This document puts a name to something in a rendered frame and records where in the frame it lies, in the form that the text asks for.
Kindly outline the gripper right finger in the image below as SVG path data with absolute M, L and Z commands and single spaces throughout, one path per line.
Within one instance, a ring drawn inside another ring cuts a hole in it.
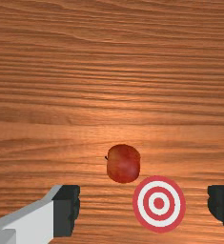
M 208 209 L 224 226 L 224 185 L 208 187 Z

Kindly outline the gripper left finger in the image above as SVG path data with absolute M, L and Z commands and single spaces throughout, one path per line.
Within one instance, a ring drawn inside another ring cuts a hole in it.
M 0 244 L 49 244 L 71 236 L 80 209 L 78 185 L 55 185 L 40 200 L 0 218 Z

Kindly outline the red apple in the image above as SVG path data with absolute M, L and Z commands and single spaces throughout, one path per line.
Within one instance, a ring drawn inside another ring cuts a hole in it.
M 132 146 L 112 146 L 106 156 L 108 177 L 121 184 L 133 182 L 140 174 L 140 158 L 140 153 Z

